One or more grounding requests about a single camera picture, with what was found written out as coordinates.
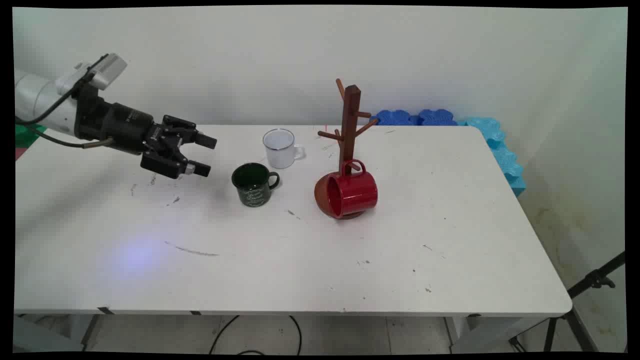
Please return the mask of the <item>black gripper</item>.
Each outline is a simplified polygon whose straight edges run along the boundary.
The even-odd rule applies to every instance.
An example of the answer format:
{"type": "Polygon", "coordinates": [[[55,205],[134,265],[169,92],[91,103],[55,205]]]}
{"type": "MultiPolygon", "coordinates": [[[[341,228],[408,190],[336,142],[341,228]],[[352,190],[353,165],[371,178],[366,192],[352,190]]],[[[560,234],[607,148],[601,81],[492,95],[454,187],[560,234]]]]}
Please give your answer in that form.
{"type": "MultiPolygon", "coordinates": [[[[141,154],[141,168],[167,178],[182,175],[210,175],[211,166],[187,159],[180,151],[166,148],[165,144],[149,140],[159,128],[153,116],[118,102],[109,103],[99,96],[99,90],[89,84],[75,92],[77,109],[75,136],[85,141],[112,139],[108,148],[129,154],[141,154]]],[[[162,118],[161,139],[178,148],[183,144],[214,150],[217,139],[197,129],[196,123],[172,115],[162,118]]]]}

